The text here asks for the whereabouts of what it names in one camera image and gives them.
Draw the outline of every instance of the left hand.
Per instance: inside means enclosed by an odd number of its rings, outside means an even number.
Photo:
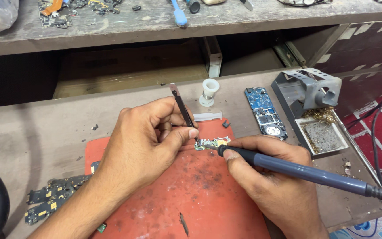
[[[183,127],[173,130],[171,124]],[[93,179],[109,187],[114,200],[151,184],[172,165],[179,148],[197,137],[197,129],[185,126],[172,96],[124,108]]]

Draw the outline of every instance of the blue brush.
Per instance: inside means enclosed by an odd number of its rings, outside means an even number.
[[[184,26],[185,24],[187,24],[187,18],[185,17],[184,11],[179,9],[179,6],[176,0],[171,0],[171,1],[173,4],[173,7],[175,8],[175,11],[173,12],[173,14],[175,15],[176,24],[178,26]]]

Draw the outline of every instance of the right hand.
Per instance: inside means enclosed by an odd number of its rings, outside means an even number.
[[[276,137],[248,136],[235,139],[228,146],[258,150],[275,158],[312,167],[308,150]],[[314,183],[262,168],[259,168],[262,170],[260,174],[233,150],[225,150],[223,155],[232,177],[288,239],[329,238],[319,215]]]

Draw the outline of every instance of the solder wire spool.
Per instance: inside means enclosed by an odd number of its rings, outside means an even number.
[[[212,106],[214,103],[215,92],[219,90],[219,82],[215,79],[205,79],[203,81],[203,94],[199,98],[199,102],[204,107]]]

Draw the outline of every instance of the workbench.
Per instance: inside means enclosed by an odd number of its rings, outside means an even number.
[[[194,114],[222,111],[231,123],[234,136],[243,137],[260,133],[244,90],[265,87],[287,129],[286,141],[297,145],[295,133],[270,87],[280,72],[281,69],[217,78],[220,90],[209,108],[198,102],[204,79],[179,83],[178,89]],[[24,238],[43,222],[33,226],[25,223],[26,194],[46,186],[50,179],[84,174],[81,157],[86,143],[110,136],[121,109],[170,95],[168,85],[150,86],[0,107],[0,176],[11,201],[4,229],[7,238]],[[91,129],[95,124],[99,127],[96,131]],[[346,160],[351,162],[352,175],[375,185],[352,146],[315,159],[314,167],[344,174]],[[320,185],[317,192],[321,218],[329,232],[382,216],[378,199]],[[269,221],[267,224],[272,238],[281,238],[278,228]]]
[[[334,0],[309,8],[286,6],[276,0],[253,3],[253,11],[239,0],[202,4],[199,13],[191,14],[185,1],[179,0],[188,19],[183,29],[174,23],[170,1],[125,0],[119,6],[120,14],[100,16],[85,6],[78,9],[78,16],[71,17],[74,26],[43,29],[37,2],[21,0],[18,19],[0,32],[0,55],[382,20],[382,4],[374,0]],[[136,4],[142,9],[134,12]]]

